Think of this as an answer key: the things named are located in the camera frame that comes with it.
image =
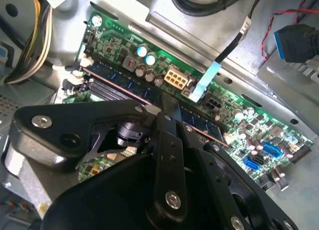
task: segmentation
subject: white wire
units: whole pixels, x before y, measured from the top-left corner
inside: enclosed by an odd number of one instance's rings
[[[37,62],[22,77],[20,77],[17,80],[8,82],[8,84],[15,84],[15,83],[19,83],[21,81],[24,81],[24,80],[28,79],[29,77],[31,77],[33,74],[35,74],[42,67],[45,59],[48,56],[50,45],[51,45],[52,23],[53,23],[52,11],[53,11],[53,9],[52,9],[52,7],[50,7],[49,14],[48,14],[48,19],[47,19],[47,22],[46,22],[44,46],[43,46],[43,50],[42,50]]]

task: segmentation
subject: wire bundle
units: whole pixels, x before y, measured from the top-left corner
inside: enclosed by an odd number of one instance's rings
[[[278,12],[273,13],[273,15],[269,18],[269,26],[268,26],[268,29],[264,35],[264,38],[263,38],[262,44],[261,44],[261,52],[262,52],[262,56],[263,56],[265,61],[268,60],[267,54],[265,53],[266,40],[267,40],[267,37],[268,37],[272,27],[273,27],[273,22],[274,22],[275,16],[282,15],[282,14],[296,13],[295,24],[298,24],[300,22],[300,17],[299,17],[300,13],[319,13],[319,10],[316,10],[316,9],[302,8],[302,6],[305,4],[306,1],[307,0],[301,1],[301,3],[299,4],[299,9],[280,10]]]
[[[48,56],[52,39],[52,7],[47,1],[33,0],[34,30],[26,42],[14,70],[0,80],[0,84],[18,84],[35,74]]]
[[[253,12],[260,1],[261,0],[255,0],[249,14],[247,15],[249,19],[252,18]],[[225,48],[225,50],[218,55],[218,57],[215,59],[215,62],[220,64],[238,46],[240,41],[243,39],[243,36],[244,33],[239,32],[237,36],[234,38],[234,40]]]

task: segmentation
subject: blue sata port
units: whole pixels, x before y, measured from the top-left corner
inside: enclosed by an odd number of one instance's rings
[[[280,151],[279,148],[273,146],[272,144],[270,143],[267,143],[267,142],[264,142],[263,143],[263,146],[264,146],[264,149],[263,151],[275,158],[279,158],[280,156],[283,155],[283,153]]]
[[[260,168],[260,165],[257,164],[256,162],[252,161],[248,156],[246,156],[246,157],[243,159],[243,162],[244,162],[244,164],[245,164],[247,167],[249,167],[249,168],[251,168],[251,169],[253,169],[253,170],[259,170],[259,168]]]

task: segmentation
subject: motherboard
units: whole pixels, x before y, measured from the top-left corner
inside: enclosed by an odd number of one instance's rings
[[[197,103],[190,100],[203,74],[101,10],[93,11],[87,21],[79,59],[83,83],[65,103],[134,99],[147,105],[156,103],[161,92],[169,93],[179,101],[182,120],[203,142],[223,145],[256,182],[266,178],[279,183],[285,178],[287,165],[311,152],[311,140],[214,81]],[[106,156],[85,163],[79,179],[83,181],[112,164]]]

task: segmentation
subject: mesh grille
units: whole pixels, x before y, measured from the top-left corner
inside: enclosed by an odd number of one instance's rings
[[[8,116],[19,108],[18,104],[9,98],[0,95],[0,115]]]

